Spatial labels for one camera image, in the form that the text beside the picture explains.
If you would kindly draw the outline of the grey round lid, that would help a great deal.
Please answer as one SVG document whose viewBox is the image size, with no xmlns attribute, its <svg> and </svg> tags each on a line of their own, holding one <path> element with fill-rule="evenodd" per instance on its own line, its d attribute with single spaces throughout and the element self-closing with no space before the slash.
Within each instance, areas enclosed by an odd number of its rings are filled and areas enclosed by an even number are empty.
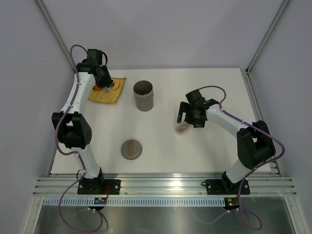
<svg viewBox="0 0 312 234">
<path fill-rule="evenodd" d="M 135 139 L 129 139 L 125 141 L 121 146 L 121 155 L 126 160 L 138 159 L 143 151 L 143 147 L 139 141 Z"/>
</svg>

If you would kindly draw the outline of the clear cutlery case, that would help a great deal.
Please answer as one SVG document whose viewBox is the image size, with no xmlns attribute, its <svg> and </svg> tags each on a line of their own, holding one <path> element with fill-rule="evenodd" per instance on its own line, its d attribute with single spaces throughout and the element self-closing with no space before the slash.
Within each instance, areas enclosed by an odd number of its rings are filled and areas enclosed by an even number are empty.
<svg viewBox="0 0 312 234">
<path fill-rule="evenodd" d="M 189 128 L 191 127 L 191 124 L 188 124 L 187 122 L 181 122 L 180 124 L 178 124 L 175 128 L 175 132 L 178 135 L 182 135 L 184 134 Z"/>
</svg>

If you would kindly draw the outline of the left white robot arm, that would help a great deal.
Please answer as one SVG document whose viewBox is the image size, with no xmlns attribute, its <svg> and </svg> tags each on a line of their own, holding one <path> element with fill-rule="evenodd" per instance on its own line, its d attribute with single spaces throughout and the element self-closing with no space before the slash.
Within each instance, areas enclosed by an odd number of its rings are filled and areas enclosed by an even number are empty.
<svg viewBox="0 0 312 234">
<path fill-rule="evenodd" d="M 56 145 L 64 144 L 76 155 L 82 176 L 78 179 L 79 194 L 100 194 L 105 189 L 102 170 L 91 150 L 92 129 L 84 117 L 89 93 L 93 87 L 109 92 L 114 81 L 107 68 L 107 55 L 98 49 L 87 49 L 87 57 L 73 64 L 74 82 L 60 112 L 52 114 Z"/>
</svg>

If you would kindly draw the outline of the grey cylindrical lunch container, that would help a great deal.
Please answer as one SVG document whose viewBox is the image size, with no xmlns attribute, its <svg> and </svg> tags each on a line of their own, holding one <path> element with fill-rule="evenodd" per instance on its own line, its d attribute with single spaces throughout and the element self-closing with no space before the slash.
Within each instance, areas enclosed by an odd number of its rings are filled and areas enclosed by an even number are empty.
<svg viewBox="0 0 312 234">
<path fill-rule="evenodd" d="M 150 111 L 154 106 L 153 85 L 147 80 L 141 80 L 134 84 L 133 92 L 136 107 L 142 112 Z"/>
</svg>

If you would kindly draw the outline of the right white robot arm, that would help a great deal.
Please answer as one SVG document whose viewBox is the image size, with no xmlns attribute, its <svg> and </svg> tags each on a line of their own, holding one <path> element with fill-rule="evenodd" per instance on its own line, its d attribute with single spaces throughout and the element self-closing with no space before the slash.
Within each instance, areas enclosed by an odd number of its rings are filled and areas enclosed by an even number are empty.
<svg viewBox="0 0 312 234">
<path fill-rule="evenodd" d="M 200 89 L 186 94 L 186 99 L 179 106 L 178 124 L 186 122 L 194 128 L 204 128 L 209 121 L 233 135 L 237 142 L 237 161 L 220 179 L 207 185 L 207 189 L 229 195 L 238 193 L 242 190 L 246 175 L 276 153 L 267 124 L 262 120 L 249 123 L 230 114 L 222 107 L 222 101 L 205 99 Z"/>
</svg>

